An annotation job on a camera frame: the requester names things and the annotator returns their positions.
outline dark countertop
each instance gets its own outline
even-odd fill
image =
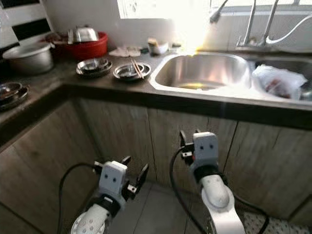
[[[156,90],[148,80],[126,83],[116,80],[113,69],[129,58],[107,56],[113,62],[111,72],[86,80],[75,72],[75,61],[58,61],[48,73],[22,77],[12,75],[1,82],[18,81],[29,86],[29,97],[20,106],[0,113],[0,146],[34,124],[69,98],[91,98],[129,103],[172,111],[229,118],[312,130],[312,105],[268,102]],[[163,57],[142,55],[137,62],[150,64],[152,71]]]

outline stack of plates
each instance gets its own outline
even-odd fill
[[[83,78],[96,78],[109,73],[112,65],[105,58],[87,59],[77,64],[76,73]]]
[[[142,75],[144,76],[144,78],[146,78],[151,72],[150,65],[143,63],[143,62],[138,62],[137,65]],[[117,67],[114,70],[114,76],[117,79],[124,80],[124,81],[134,81],[134,80],[141,79],[136,73],[135,67],[133,66],[132,63],[128,63],[128,64]]]
[[[7,110],[20,105],[26,100],[28,88],[16,82],[0,85],[0,110]]]

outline aluminum pot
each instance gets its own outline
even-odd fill
[[[50,52],[51,44],[39,42],[36,44],[17,46],[5,53],[3,58],[9,60],[11,67],[25,75],[35,75],[49,71],[53,67]]]

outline white plastic bag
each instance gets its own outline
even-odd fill
[[[282,98],[300,99],[300,87],[307,82],[302,74],[262,64],[253,71],[264,90]]]

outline faucet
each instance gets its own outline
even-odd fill
[[[210,16],[210,23],[217,23],[217,21],[219,20],[220,17],[220,12],[223,9],[224,5],[226,4],[228,0],[225,0],[223,2],[223,4],[216,10],[214,11],[211,16]],[[270,49],[269,47],[267,47],[266,45],[273,45],[276,43],[279,43],[281,41],[283,41],[284,39],[286,39],[288,36],[290,36],[301,24],[303,24],[305,21],[312,19],[312,15],[306,16],[305,18],[303,18],[289,33],[287,33],[285,36],[276,39],[276,40],[271,40],[269,38],[269,32],[270,32],[270,28],[271,28],[271,24],[276,12],[276,8],[277,8],[277,4],[278,4],[278,0],[275,0],[274,4],[272,5],[271,8],[271,12],[270,12],[270,16],[265,28],[265,31],[263,33],[263,36],[261,37],[261,40],[259,43],[257,44],[250,44],[250,32],[253,26],[253,20],[254,20],[254,14],[255,14],[255,7],[256,7],[256,0],[253,0],[253,6],[250,12],[250,17],[249,17],[249,22],[248,22],[248,27],[247,27],[247,31],[246,31],[246,35],[244,37],[244,40],[241,41],[241,37],[239,37],[238,42],[236,47],[237,48],[253,48],[253,49]]]

